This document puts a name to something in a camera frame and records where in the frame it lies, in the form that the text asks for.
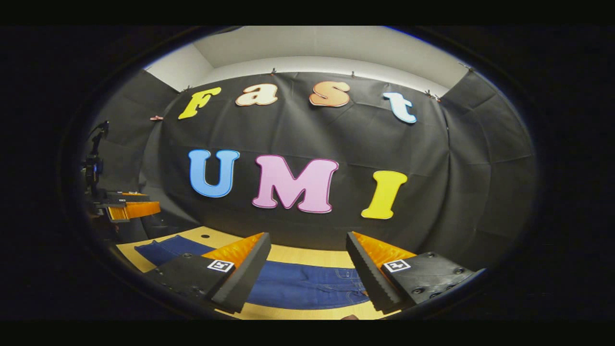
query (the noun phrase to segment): table surface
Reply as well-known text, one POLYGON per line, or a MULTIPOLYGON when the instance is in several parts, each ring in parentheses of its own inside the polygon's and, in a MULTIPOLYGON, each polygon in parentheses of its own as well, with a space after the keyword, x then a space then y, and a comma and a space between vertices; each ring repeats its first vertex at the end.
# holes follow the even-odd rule
MULTIPOLYGON (((135 243, 118 244, 117 248, 122 254, 142 272, 148 272, 156 266, 135 250, 135 246, 152 243, 152 241, 163 241, 180 235, 206 246, 219 248, 234 243, 243 238, 229 235, 208 227, 198 227, 181 233, 163 236, 156 239, 137 241, 135 243)), ((281 246, 271 244, 271 251, 267 260, 285 262, 293 264, 315 265, 318 267, 332 268, 354 268, 354 264, 346 251, 326 251, 314 249, 301 249, 298 247, 281 246)), ((368 301, 362 304, 351 305, 342 308, 323 309, 323 310, 294 310, 284 308, 272 308, 262 305, 245 303, 240 313, 226 313, 216 310, 219 313, 232 316, 241 320, 340 320, 345 316, 355 315, 360 320, 374 320, 385 316, 393 315, 397 312, 383 314, 374 309, 373 304, 368 301)))

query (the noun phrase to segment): light blue letter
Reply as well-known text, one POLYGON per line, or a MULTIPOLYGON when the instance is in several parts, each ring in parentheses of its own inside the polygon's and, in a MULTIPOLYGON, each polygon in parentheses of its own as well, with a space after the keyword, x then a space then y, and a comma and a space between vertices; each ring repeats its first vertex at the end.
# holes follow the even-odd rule
POLYGON ((408 114, 406 109, 406 106, 412 107, 412 102, 405 100, 398 92, 385 92, 383 96, 391 101, 391 110, 399 120, 410 124, 416 123, 416 117, 408 114))
POLYGON ((220 181, 218 185, 209 185, 205 181, 205 163, 211 154, 207 150, 193 150, 188 153, 190 158, 190 184, 194 191, 207 197, 224 197, 232 189, 232 172, 239 152, 235 150, 220 150, 216 157, 220 159, 220 181))

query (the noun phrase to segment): letter m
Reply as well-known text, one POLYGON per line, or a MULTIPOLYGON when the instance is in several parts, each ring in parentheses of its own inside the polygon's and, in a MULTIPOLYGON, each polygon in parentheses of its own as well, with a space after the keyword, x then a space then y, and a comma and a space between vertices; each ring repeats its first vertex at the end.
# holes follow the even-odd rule
POLYGON ((261 183, 258 197, 252 204, 261 208, 275 208, 273 190, 286 209, 290 209, 305 191, 303 202, 297 204, 299 210, 313 213, 330 212, 329 187, 334 171, 339 164, 332 160, 314 159, 308 163, 297 179, 294 178, 286 160, 277 155, 261 155, 256 158, 261 166, 261 183))

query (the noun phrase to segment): denim cloth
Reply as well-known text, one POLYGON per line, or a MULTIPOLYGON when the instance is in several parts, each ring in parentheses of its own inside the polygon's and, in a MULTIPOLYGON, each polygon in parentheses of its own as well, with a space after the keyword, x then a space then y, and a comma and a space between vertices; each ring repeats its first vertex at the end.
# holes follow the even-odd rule
MULTIPOLYGON (((160 266, 181 254, 202 255, 214 248, 174 236, 135 250, 160 266)), ((296 310, 339 308, 369 301, 364 291, 355 269, 267 261, 246 302, 296 310)))

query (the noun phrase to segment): white wall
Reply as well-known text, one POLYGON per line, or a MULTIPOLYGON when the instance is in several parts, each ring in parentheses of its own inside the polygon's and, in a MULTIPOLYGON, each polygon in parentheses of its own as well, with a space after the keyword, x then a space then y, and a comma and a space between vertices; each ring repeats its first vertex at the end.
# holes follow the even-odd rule
POLYGON ((331 57, 389 66, 452 88, 467 73, 423 40, 384 26, 244 26, 194 46, 214 68, 280 57, 331 57))
POLYGON ((377 79, 418 91, 430 90, 431 94, 439 97, 448 91, 446 87, 409 72, 375 63, 333 57, 279 57, 235 63, 209 71, 198 84, 193 86, 251 74, 270 73, 273 68, 276 72, 324 72, 347 75, 351 75, 354 71, 357 77, 377 79))
POLYGON ((171 52, 144 68, 177 91, 200 86, 213 67, 193 44, 171 52))

